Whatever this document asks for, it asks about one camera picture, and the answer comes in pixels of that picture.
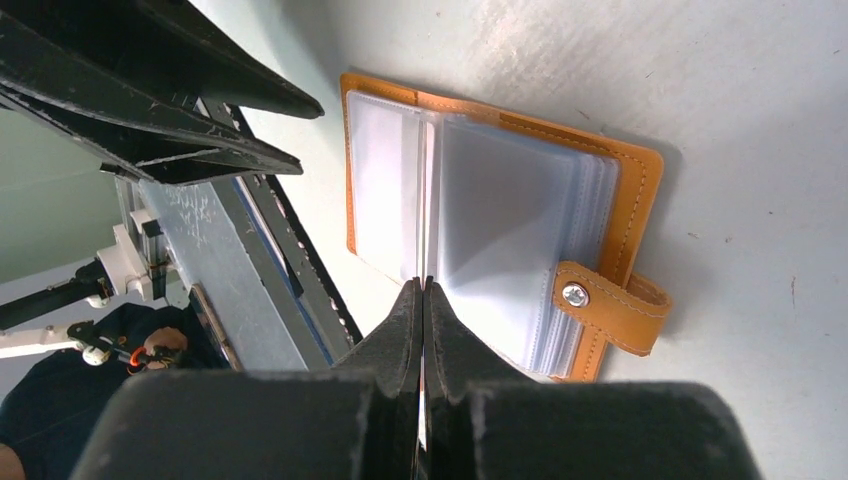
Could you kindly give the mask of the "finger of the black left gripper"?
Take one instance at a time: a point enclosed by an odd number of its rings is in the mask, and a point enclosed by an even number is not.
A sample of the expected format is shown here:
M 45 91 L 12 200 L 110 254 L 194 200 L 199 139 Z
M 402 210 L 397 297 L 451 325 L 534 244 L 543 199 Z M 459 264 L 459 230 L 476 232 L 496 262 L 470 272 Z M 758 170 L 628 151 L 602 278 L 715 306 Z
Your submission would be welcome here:
M 302 173 L 251 134 L 237 106 L 184 91 L 156 95 L 1 17 L 1 103 L 98 155 L 119 178 L 191 185 Z
M 189 1 L 4 1 L 51 44 L 165 96 L 184 91 L 303 119 L 318 100 L 259 62 Z

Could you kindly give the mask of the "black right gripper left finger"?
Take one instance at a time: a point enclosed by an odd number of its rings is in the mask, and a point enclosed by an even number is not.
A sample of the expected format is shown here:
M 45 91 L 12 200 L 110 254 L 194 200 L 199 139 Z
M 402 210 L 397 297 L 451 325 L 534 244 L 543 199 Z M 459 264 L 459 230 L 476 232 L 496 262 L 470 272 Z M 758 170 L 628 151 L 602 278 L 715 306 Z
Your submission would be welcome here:
M 109 401 L 76 479 L 420 479 L 422 289 L 332 368 L 173 370 Z

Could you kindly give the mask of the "orange leather card holder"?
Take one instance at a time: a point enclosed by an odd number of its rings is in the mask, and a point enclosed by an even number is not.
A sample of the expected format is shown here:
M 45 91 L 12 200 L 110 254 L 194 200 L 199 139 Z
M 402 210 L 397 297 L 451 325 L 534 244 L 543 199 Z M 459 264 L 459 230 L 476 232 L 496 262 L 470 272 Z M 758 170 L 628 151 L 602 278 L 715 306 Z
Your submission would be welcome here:
M 593 382 L 609 347 L 651 353 L 672 301 L 633 265 L 658 151 L 362 74 L 340 87 L 353 254 L 440 285 L 536 377 Z

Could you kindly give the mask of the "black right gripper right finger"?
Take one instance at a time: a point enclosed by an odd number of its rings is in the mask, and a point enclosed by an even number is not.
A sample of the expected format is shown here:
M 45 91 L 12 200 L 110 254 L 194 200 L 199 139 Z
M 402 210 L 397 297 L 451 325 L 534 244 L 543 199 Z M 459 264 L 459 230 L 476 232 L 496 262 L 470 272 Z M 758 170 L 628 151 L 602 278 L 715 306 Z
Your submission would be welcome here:
M 731 408 L 691 382 L 541 383 L 422 294 L 433 479 L 757 479 Z

